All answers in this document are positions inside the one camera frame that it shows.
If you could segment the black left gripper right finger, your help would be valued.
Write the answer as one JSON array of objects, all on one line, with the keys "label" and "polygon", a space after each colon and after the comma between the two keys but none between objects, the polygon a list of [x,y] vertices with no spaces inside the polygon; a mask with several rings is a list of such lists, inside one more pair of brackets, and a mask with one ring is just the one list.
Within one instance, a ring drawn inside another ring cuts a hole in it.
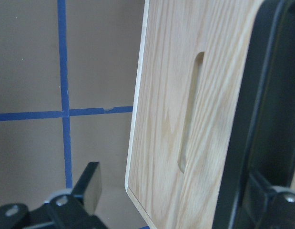
[{"label": "black left gripper right finger", "polygon": [[260,173],[251,173],[247,214],[255,229],[295,229],[295,192],[270,184]]}]

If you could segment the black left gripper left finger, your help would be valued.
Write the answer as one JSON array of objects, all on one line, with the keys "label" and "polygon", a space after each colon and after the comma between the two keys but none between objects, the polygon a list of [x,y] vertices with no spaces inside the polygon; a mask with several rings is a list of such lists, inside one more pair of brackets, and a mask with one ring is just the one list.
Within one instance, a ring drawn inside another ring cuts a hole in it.
[{"label": "black left gripper left finger", "polygon": [[57,229],[101,229],[94,214],[102,192],[99,162],[89,162],[69,194],[61,194],[46,205]]}]

